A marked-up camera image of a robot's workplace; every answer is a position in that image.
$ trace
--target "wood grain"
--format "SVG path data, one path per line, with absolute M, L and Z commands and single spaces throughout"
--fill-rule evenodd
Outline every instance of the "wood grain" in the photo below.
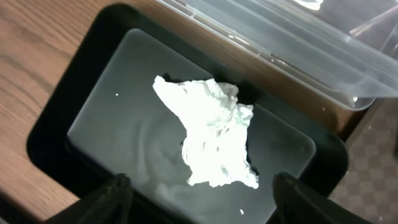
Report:
M 32 165 L 27 136 L 95 15 L 112 2 L 0 1 L 0 194 L 36 220 L 78 199 Z M 159 3 L 126 2 L 331 130 L 341 133 L 355 118 Z

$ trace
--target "wooden surface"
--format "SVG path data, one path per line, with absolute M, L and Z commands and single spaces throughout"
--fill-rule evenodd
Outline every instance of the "wooden surface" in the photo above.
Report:
M 0 194 L 36 220 L 45 220 L 78 199 L 30 163 L 27 136 L 96 13 L 111 2 L 0 1 Z M 360 117 L 155 1 L 128 2 L 337 133 Z

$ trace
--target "black plastic container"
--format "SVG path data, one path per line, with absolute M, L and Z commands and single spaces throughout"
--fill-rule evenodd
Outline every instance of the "black plastic container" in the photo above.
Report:
M 244 93 L 240 97 L 244 103 L 255 101 L 269 116 L 275 116 L 276 121 L 312 139 L 317 151 L 300 174 L 303 183 L 328 196 L 345 175 L 348 154 L 337 136 L 277 98 L 255 90 L 254 85 L 244 77 L 188 45 L 133 8 L 116 4 L 102 10 L 94 21 L 27 142 L 32 162 L 77 196 L 83 197 L 99 187 L 112 173 L 109 167 L 94 162 L 81 150 L 73 150 L 73 154 L 70 154 L 66 147 L 71 146 L 67 141 L 67 133 L 118 45 L 131 29 L 143 30 L 216 79 L 238 84 Z

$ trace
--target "crumpled tissue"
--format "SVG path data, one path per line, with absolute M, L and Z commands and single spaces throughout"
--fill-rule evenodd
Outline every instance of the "crumpled tissue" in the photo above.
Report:
M 237 103 L 237 86 L 214 79 L 170 83 L 158 76 L 153 88 L 187 130 L 182 158 L 192 171 L 188 184 L 240 181 L 258 188 L 259 176 L 246 160 L 253 105 Z

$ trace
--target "clear plastic lid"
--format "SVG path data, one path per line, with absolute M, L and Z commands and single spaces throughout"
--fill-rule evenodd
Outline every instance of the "clear plastic lid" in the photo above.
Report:
M 398 96 L 396 60 L 285 0 L 158 1 L 350 110 Z

